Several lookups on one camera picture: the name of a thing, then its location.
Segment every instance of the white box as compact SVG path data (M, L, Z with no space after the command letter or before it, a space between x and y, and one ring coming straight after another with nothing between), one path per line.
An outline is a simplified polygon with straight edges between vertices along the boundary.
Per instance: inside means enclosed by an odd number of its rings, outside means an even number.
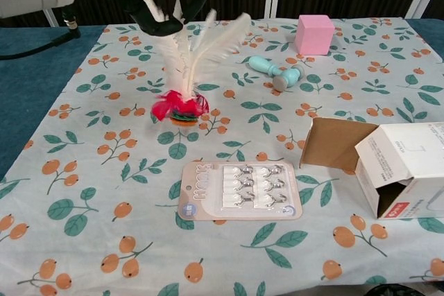
M444 217L444 123L317 118L301 163L355 171L377 218Z

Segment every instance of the pink cube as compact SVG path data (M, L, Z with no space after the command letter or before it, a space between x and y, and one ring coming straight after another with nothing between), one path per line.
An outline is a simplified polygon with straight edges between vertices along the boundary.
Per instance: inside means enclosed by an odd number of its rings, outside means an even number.
M300 15L296 32L296 50L301 55L326 55L334 26L327 15Z

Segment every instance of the table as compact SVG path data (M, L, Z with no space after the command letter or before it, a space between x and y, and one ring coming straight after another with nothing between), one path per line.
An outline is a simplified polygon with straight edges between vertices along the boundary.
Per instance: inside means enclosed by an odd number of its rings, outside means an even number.
M295 54L294 20L252 23L241 52L198 83L211 114L192 129L150 116L155 95L167 90L152 39L136 25L104 30L0 185L1 293L36 295L45 286L60 295L279 295L442 279L432 274L442 271L433 260L444 257L443 220L376 221L356 178L341 170L296 170L304 214L295 221L177 216L185 163L285 158L297 166L310 116L443 120L443 61L405 20L334 20L330 54L317 57ZM187 29L194 36L199 23ZM310 76L279 94L246 66L256 54L301 64ZM353 214L366 222L362 235ZM372 224L388 236L370 243ZM340 246L339 226L362 238ZM121 257L115 270L112 254Z

